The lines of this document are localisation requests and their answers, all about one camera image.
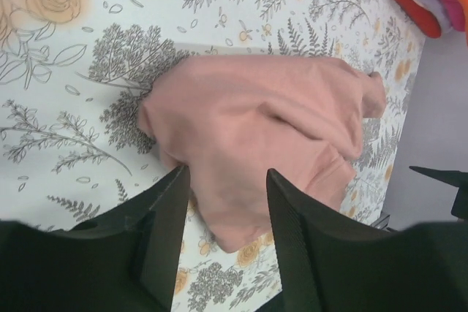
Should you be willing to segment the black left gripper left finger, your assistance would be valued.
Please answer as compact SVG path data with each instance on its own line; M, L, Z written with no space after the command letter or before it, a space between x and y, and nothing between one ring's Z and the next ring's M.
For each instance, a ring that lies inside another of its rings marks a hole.
M169 311L189 169L71 230L1 223L3 311Z

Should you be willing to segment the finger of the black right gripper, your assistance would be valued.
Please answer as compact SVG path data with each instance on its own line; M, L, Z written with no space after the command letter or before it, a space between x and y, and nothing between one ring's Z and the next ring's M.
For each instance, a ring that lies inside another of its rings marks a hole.
M459 221L467 221L467 172L459 170L435 170L419 166L409 166L409 168L421 175L457 188L450 213Z

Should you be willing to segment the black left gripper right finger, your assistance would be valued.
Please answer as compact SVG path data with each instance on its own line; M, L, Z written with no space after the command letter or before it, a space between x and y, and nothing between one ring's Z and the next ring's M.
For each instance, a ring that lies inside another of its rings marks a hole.
M282 291L267 311L465 311L467 224L388 232L266 178Z

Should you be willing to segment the pink printed t-shirt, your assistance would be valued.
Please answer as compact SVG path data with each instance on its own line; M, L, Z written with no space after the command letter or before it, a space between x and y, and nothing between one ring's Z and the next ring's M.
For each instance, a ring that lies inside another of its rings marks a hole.
M339 210L363 120L385 108L380 74L338 58L192 56L154 82L138 125L168 168L188 166L198 211L231 253L271 228L270 169Z

